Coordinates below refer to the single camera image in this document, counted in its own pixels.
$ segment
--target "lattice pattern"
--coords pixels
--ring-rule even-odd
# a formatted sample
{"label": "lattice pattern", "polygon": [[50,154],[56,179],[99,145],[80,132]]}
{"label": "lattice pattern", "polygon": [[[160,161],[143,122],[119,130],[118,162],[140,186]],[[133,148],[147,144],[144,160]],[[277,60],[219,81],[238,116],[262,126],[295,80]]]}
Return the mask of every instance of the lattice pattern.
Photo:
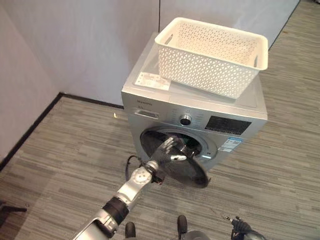
{"label": "lattice pattern", "polygon": [[194,88],[236,99],[259,71],[159,46],[159,74]]}
{"label": "lattice pattern", "polygon": [[255,38],[225,29],[208,28],[190,23],[181,23],[178,28],[178,48],[243,65],[250,64],[252,53],[258,45]]}

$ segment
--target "control knob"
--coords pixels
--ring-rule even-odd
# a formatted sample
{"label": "control knob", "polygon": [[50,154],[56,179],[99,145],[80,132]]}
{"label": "control knob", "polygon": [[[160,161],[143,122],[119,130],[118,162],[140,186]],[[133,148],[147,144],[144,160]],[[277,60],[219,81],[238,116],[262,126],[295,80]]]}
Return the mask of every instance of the control knob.
{"label": "control knob", "polygon": [[181,125],[184,125],[184,126],[190,125],[191,120],[192,120],[191,116],[186,115],[186,114],[184,114],[180,117],[180,123],[181,123]]}

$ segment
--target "basket handle hole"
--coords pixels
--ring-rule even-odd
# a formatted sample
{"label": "basket handle hole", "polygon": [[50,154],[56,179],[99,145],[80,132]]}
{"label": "basket handle hole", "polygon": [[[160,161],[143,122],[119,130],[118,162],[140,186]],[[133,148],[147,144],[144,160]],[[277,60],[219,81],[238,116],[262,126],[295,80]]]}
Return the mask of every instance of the basket handle hole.
{"label": "basket handle hole", "polygon": [[174,37],[174,35],[171,34],[171,36],[164,42],[164,44],[167,45],[168,43],[170,43],[170,41],[172,40],[173,37]]}
{"label": "basket handle hole", "polygon": [[256,68],[257,64],[258,64],[258,56],[255,57],[253,66]]}

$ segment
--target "brand logo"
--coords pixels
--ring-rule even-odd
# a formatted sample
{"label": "brand logo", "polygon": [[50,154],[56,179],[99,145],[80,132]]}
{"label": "brand logo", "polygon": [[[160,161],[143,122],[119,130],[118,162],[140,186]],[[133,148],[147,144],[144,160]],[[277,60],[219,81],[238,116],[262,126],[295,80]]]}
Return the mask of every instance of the brand logo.
{"label": "brand logo", "polygon": [[140,101],[140,100],[137,100],[137,102],[140,104],[146,104],[146,105],[152,106],[152,103],[150,103],[150,102]]}

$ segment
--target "display panel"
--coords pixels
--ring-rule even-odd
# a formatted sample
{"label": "display panel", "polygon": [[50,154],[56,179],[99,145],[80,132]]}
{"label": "display panel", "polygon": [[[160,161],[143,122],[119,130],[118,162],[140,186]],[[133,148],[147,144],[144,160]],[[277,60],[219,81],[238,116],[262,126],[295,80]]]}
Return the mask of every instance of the display panel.
{"label": "display panel", "polygon": [[241,121],[219,116],[211,116],[205,129],[227,134],[241,135],[251,124],[249,121]]}

